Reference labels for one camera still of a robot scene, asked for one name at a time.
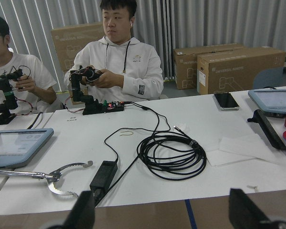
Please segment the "shirt person left hand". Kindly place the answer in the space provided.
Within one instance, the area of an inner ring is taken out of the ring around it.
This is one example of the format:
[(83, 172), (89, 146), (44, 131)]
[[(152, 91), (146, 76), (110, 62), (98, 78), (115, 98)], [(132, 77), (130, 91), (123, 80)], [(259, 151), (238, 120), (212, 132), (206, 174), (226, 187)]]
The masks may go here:
[(36, 91), (35, 81), (27, 75), (21, 76), (17, 80), (15, 87), (19, 92), (28, 91), (30, 93), (34, 93)]

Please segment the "hoodie person right hand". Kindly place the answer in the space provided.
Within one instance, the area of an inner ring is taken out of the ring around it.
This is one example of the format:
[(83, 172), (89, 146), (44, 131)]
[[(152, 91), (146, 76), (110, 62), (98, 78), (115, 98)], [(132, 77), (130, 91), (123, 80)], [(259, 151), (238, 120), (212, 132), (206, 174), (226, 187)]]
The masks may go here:
[(112, 88), (118, 86), (123, 88), (124, 76), (121, 74), (113, 73), (107, 69), (101, 70), (101, 76), (93, 83), (98, 88)]

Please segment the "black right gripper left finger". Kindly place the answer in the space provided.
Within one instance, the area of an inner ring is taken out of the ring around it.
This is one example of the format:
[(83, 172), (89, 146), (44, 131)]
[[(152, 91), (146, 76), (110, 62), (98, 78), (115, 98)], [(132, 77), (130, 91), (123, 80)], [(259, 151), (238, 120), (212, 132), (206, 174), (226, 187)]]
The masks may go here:
[(83, 191), (67, 216), (64, 229), (92, 229), (95, 222), (95, 205), (92, 191)]

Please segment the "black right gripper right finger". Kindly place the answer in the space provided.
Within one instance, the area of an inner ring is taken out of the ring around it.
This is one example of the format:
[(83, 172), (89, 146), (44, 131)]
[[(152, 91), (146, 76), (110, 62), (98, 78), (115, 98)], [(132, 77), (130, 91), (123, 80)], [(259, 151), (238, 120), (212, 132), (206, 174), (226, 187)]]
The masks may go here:
[(272, 222), (241, 189), (229, 194), (229, 220), (234, 229), (271, 229)]

